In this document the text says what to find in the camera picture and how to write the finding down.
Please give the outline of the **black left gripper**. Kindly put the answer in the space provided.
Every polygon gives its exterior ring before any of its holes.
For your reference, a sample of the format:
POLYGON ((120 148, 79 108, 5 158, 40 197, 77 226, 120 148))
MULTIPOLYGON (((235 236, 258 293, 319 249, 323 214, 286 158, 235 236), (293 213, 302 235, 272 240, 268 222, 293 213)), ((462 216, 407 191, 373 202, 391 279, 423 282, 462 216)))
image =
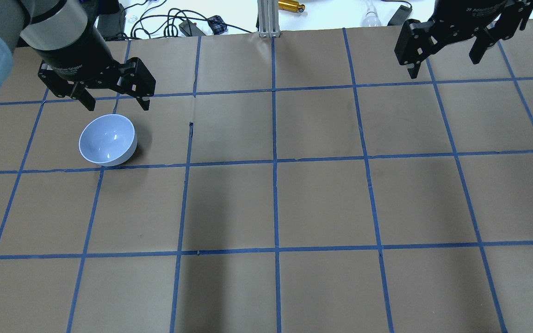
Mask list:
POLYGON ((154 76, 139 57, 118 63, 93 21, 87 22, 71 44, 55 50, 38 49, 37 53, 45 63, 39 66, 38 78, 59 98, 70 97, 94 111, 96 101, 87 89, 111 89, 135 98, 144 111, 150 108, 154 76))

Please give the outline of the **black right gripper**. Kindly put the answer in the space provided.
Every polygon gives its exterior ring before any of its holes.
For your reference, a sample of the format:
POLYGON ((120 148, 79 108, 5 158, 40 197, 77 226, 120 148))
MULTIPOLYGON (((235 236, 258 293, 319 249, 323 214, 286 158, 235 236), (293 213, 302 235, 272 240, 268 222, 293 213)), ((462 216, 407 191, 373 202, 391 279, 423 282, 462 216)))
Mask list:
POLYGON ((430 55, 476 37, 468 54, 476 65, 498 41, 524 31, 532 12, 533 0, 438 0, 428 21, 404 21, 394 53, 414 80, 430 55))

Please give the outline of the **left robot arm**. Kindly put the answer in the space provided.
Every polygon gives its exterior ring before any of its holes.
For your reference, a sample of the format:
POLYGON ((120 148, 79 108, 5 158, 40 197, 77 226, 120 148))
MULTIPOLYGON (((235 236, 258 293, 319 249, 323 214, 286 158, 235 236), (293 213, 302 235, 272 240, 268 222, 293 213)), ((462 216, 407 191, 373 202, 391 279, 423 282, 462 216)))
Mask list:
POLYGON ((110 89, 148 111, 156 80, 137 57, 120 63, 94 23, 120 11, 117 0, 0 0, 0 89, 23 40, 42 59, 38 78, 58 98, 95 109, 91 89, 110 89))

